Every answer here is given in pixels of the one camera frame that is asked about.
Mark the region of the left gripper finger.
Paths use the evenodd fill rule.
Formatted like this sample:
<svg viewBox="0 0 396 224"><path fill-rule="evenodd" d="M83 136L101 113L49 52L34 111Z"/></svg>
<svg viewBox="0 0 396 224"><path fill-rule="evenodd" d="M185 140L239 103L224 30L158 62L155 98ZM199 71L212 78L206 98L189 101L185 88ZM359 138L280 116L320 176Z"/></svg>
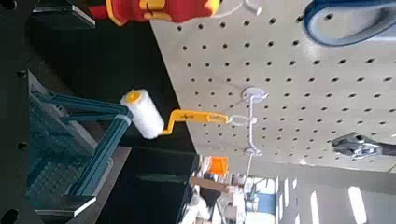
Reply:
<svg viewBox="0 0 396 224"><path fill-rule="evenodd" d="M95 19L83 0L39 0L32 19L51 29L95 28Z"/></svg>
<svg viewBox="0 0 396 224"><path fill-rule="evenodd" d="M30 196L29 202L45 224L65 224L95 203L96 197L39 194Z"/></svg>

